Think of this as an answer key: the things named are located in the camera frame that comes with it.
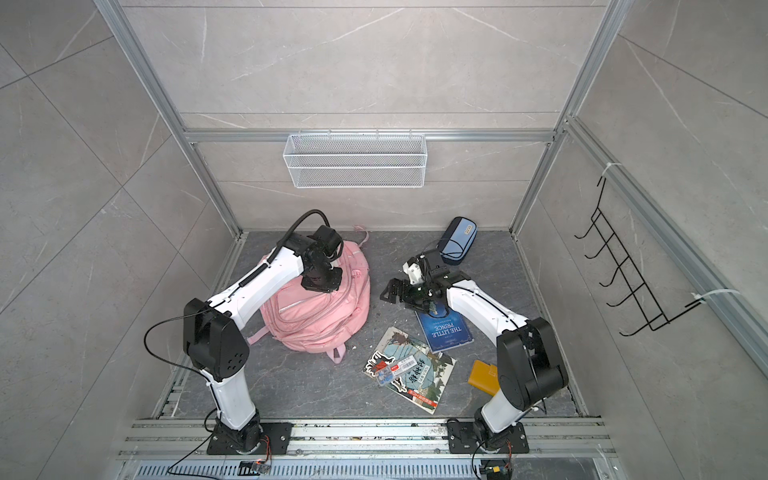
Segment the blue Little Prince book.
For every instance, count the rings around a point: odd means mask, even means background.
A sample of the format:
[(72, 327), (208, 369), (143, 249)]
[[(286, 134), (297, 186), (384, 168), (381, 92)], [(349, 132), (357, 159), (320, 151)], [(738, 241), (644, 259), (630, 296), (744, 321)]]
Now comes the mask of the blue Little Prince book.
[(444, 303), (431, 302), (427, 312), (416, 313), (426, 343), (440, 353), (474, 341), (465, 318)]

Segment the pink student backpack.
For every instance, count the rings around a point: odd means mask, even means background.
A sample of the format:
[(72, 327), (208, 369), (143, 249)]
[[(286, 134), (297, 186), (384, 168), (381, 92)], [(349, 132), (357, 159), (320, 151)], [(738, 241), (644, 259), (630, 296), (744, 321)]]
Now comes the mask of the pink student backpack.
[(365, 324), (370, 308), (370, 271), (362, 246), (346, 240), (341, 258), (333, 264), (342, 269), (339, 288), (331, 293), (306, 290), (294, 279), (261, 308), (265, 326), (247, 338), (250, 345), (270, 335), (287, 348), (312, 354), (323, 353), (335, 364), (346, 354), (346, 342)]

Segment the illustrated Chinese comic book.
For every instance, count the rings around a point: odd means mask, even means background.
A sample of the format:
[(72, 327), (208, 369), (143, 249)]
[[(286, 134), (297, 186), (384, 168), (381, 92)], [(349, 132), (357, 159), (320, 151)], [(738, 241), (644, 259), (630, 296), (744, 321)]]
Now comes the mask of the illustrated Chinese comic book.
[[(413, 355), (417, 365), (392, 383), (379, 385), (375, 373), (384, 363)], [(455, 361), (444, 353), (433, 353), (423, 341), (390, 327), (368, 357), (362, 372), (380, 387), (386, 387), (410, 403), (434, 414), (453, 372)]]

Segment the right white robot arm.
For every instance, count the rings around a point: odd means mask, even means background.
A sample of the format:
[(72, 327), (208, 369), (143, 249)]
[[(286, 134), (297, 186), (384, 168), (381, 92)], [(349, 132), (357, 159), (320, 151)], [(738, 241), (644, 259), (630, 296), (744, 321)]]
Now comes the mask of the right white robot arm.
[(389, 280), (381, 300), (423, 313), (442, 302), (496, 347), (500, 390), (475, 415), (479, 439), (488, 442), (509, 432), (533, 406), (568, 386), (560, 344), (547, 320), (507, 308), (468, 274), (449, 268), (436, 250), (408, 259), (403, 272), (404, 279)]

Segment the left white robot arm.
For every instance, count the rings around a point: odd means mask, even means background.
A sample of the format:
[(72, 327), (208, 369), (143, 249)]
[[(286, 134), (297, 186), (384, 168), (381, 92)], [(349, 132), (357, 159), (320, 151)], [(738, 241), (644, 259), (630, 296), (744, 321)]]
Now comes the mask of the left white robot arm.
[(296, 278), (311, 290), (337, 290), (342, 269), (333, 262), (342, 251), (342, 237), (329, 226), (308, 236), (288, 232), (240, 280), (205, 301), (194, 298), (185, 306), (183, 350), (205, 378), (218, 421), (228, 429), (240, 432), (257, 417), (244, 374), (250, 346), (242, 330)]

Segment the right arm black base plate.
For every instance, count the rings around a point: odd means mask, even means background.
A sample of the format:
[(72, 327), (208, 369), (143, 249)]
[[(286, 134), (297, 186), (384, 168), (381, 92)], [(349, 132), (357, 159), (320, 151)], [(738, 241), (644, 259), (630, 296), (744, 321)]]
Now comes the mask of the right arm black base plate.
[(521, 423), (514, 424), (499, 433), (493, 433), (482, 421), (460, 421), (450, 418), (445, 423), (449, 451), (452, 454), (468, 454), (475, 450), (490, 453), (511, 452), (527, 454), (530, 452), (528, 439)]

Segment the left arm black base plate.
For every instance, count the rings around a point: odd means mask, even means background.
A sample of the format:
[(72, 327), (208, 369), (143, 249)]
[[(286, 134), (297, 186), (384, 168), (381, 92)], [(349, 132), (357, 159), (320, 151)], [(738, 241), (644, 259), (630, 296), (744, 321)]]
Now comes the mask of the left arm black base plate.
[(293, 424), (289, 422), (261, 423), (254, 420), (241, 430), (233, 430), (218, 422), (208, 443), (208, 455), (272, 455), (287, 453)]

